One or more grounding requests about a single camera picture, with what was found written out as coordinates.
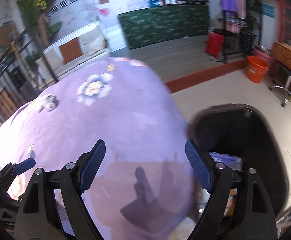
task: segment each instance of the artificial plant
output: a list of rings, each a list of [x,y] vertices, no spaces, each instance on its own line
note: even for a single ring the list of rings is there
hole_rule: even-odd
[[[25,57],[25,60],[33,73],[38,73],[38,65],[36,60],[40,59],[40,54],[37,51],[32,51],[31,55]]]
[[[45,13],[51,9],[54,0],[18,0],[18,6],[21,11],[21,15],[26,27],[33,26],[35,30],[38,30],[38,25],[41,25],[42,21],[46,19]],[[48,46],[47,38],[51,37],[61,28],[61,22],[58,22],[52,26],[49,26],[48,22],[45,22],[46,27],[44,33],[39,33],[41,42],[45,47]]]

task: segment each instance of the blue sign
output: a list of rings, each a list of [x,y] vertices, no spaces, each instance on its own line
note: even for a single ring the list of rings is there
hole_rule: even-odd
[[[266,3],[262,3],[262,14],[274,18],[274,7]]]

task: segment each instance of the green counter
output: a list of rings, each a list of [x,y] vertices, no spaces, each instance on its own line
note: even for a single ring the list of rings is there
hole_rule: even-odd
[[[208,33],[208,5],[171,5],[118,15],[129,49]]]

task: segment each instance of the blue gripper pad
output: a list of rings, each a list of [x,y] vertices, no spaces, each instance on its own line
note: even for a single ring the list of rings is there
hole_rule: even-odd
[[[13,175],[21,175],[22,173],[30,170],[36,165],[36,161],[33,158],[28,158],[25,161],[15,165],[13,167]]]
[[[83,193],[86,189],[91,187],[92,181],[97,174],[97,171],[103,161],[106,154],[106,144],[104,141],[100,140],[100,143],[95,149],[92,149],[93,153],[87,164],[83,168],[80,177],[79,190]]]
[[[211,173],[205,165],[197,149],[190,140],[185,143],[185,154],[192,166],[195,176],[197,177],[200,185],[208,193],[212,190]]]

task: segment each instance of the tile floor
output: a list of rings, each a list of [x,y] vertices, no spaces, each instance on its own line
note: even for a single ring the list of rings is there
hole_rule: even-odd
[[[162,79],[168,82],[197,71],[222,65],[219,59],[204,52],[207,35],[192,36],[151,44],[142,48],[119,49],[112,52],[113,57],[128,57],[147,63]],[[241,59],[238,55],[228,62]]]
[[[209,106],[223,104],[247,104],[257,108],[266,117],[279,144],[289,178],[289,196],[286,208],[291,205],[291,103],[285,108],[280,105],[280,96],[274,95],[262,82],[255,84],[235,71],[219,78],[181,90],[172,94],[175,102],[186,118]],[[194,227],[190,219],[185,219],[171,234],[169,240],[187,239]]]

